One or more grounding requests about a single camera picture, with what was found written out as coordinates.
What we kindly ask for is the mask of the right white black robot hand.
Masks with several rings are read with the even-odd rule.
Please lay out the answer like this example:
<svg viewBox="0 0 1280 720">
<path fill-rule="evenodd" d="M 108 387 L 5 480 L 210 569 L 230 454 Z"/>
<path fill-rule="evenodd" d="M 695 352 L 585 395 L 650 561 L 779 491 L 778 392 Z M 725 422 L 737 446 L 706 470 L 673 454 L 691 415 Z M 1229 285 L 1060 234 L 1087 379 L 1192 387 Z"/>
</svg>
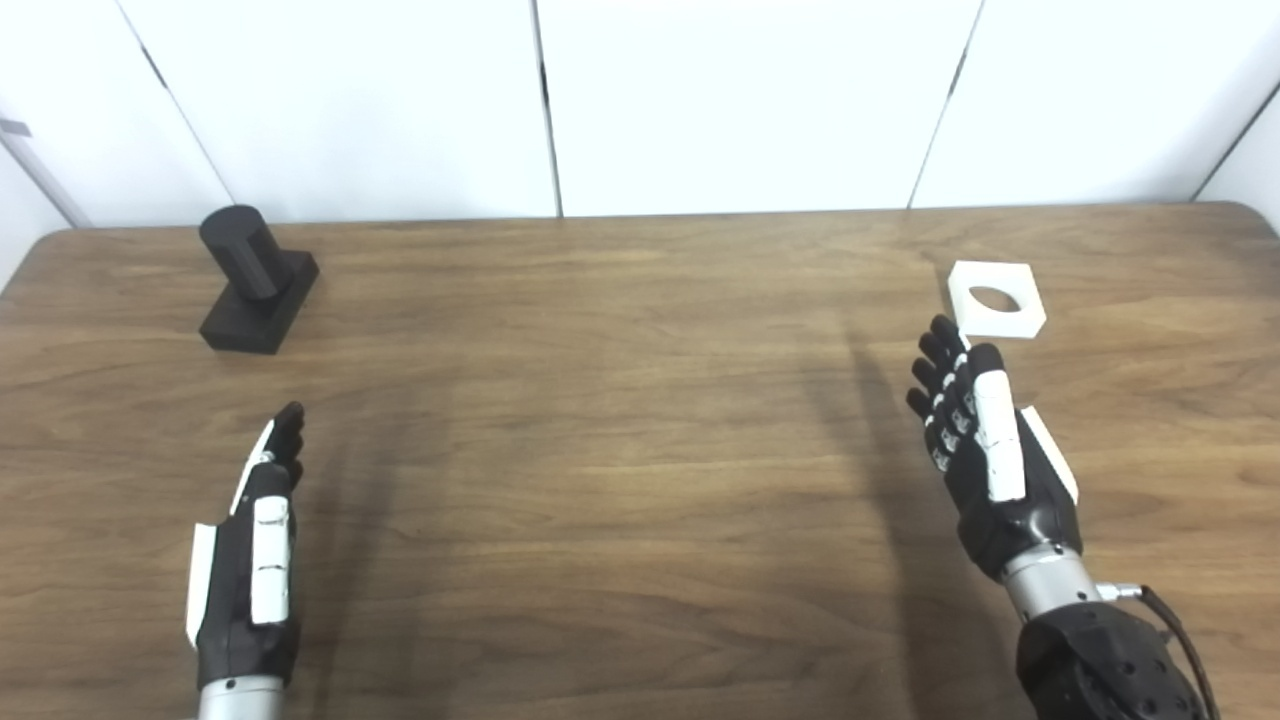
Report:
<svg viewBox="0 0 1280 720">
<path fill-rule="evenodd" d="M 1076 501 L 1015 407 L 998 348 L 969 345 L 946 315 L 931 320 L 918 347 L 906 404 L 957 510 L 966 556 L 998 582 L 1015 559 L 1041 546 L 1082 553 Z"/>
</svg>

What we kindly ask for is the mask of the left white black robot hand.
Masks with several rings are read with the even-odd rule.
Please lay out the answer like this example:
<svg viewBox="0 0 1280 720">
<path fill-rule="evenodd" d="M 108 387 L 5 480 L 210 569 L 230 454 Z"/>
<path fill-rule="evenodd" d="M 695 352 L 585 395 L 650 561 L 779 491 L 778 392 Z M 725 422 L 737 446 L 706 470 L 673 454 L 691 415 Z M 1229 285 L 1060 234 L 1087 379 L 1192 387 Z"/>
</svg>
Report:
<svg viewBox="0 0 1280 720">
<path fill-rule="evenodd" d="M 293 498 L 303 428 L 303 405 L 287 404 L 255 441 L 227 516 L 195 525 L 186 635 L 200 691 L 252 676 L 288 685 L 293 676 L 301 634 L 292 602 Z"/>
</svg>

